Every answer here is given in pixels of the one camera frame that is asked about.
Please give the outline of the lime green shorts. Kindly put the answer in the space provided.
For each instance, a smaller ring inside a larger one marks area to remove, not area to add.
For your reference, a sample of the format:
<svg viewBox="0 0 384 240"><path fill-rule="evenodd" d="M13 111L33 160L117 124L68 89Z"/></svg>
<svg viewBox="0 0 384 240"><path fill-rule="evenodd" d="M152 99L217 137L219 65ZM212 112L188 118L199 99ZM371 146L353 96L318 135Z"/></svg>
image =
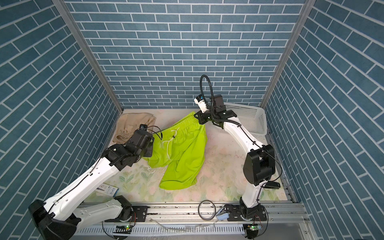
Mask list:
<svg viewBox="0 0 384 240"><path fill-rule="evenodd" d="M199 123L195 114L191 112L162 130L161 139L155 136L153 154L145 158L152 169L167 168L159 184L163 190L182 190L197 183L208 138L206 126Z"/></svg>

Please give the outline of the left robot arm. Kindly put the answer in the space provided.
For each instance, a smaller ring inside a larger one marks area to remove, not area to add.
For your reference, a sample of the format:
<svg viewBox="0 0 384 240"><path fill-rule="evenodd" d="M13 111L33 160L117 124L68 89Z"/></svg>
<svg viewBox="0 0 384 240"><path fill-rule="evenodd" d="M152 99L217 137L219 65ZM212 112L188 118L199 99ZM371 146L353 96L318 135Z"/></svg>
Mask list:
<svg viewBox="0 0 384 240"><path fill-rule="evenodd" d="M137 214L123 196L83 207L82 202L110 177L131 167L143 157L151 157L155 138L141 124L124 144L106 148L101 157L81 176L54 196L29 206L33 223L45 240L69 240L76 232L106 220L136 223Z"/></svg>

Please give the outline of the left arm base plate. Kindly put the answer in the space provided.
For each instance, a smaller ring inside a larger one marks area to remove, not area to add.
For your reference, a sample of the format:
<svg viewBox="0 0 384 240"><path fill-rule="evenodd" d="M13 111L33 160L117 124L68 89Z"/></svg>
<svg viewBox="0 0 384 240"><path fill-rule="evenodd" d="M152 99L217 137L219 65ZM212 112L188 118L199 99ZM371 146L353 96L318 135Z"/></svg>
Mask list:
<svg viewBox="0 0 384 240"><path fill-rule="evenodd" d="M107 223L133 223L145 222L148 212L148 206L132 206L123 208L122 212L114 219L106 220Z"/></svg>

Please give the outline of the white plastic basket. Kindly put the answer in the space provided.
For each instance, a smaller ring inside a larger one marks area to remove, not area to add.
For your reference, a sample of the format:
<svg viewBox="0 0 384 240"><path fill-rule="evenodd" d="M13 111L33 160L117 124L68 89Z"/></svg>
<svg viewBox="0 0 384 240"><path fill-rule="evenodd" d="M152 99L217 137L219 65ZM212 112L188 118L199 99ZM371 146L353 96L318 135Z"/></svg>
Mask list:
<svg viewBox="0 0 384 240"><path fill-rule="evenodd" d="M265 110L260 107L225 103L227 110L232 110L244 127L254 136L265 136L268 131Z"/></svg>

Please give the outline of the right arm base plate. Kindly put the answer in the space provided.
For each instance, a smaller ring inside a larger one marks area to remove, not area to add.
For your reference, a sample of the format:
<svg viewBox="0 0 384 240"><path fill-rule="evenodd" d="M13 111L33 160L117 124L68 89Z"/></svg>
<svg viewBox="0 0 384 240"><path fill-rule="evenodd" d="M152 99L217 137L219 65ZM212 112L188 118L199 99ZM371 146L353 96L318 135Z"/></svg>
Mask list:
<svg viewBox="0 0 384 240"><path fill-rule="evenodd" d="M259 204L253 208L246 208L244 205L224 205L225 213L229 213L229 222L239 221L266 221L267 213L264 206Z"/></svg>

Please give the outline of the beige shorts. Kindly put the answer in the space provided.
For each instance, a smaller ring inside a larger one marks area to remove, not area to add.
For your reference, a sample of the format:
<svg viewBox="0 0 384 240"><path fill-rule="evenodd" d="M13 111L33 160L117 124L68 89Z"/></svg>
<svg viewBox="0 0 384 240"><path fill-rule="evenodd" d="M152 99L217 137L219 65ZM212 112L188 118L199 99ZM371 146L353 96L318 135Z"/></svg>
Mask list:
<svg viewBox="0 0 384 240"><path fill-rule="evenodd" d="M113 144L124 144L139 129L140 125L153 126L156 117L150 113L128 113L122 114L116 125L116 130L112 138Z"/></svg>

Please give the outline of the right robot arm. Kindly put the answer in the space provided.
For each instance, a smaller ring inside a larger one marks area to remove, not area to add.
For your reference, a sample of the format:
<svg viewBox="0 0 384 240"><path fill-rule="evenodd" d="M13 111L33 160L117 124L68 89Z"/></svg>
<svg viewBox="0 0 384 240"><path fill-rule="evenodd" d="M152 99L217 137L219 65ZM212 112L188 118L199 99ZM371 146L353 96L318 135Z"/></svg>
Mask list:
<svg viewBox="0 0 384 240"><path fill-rule="evenodd" d="M240 204L246 211L252 210L260 204L263 189L279 189L280 183L271 180L276 172L276 159L271 145L262 145L246 130L237 115L227 110L220 95L210 97L207 101L203 94L198 95L194 102L200 111L194 114L199 124L212 122L229 133L246 152L243 173L248 181Z"/></svg>

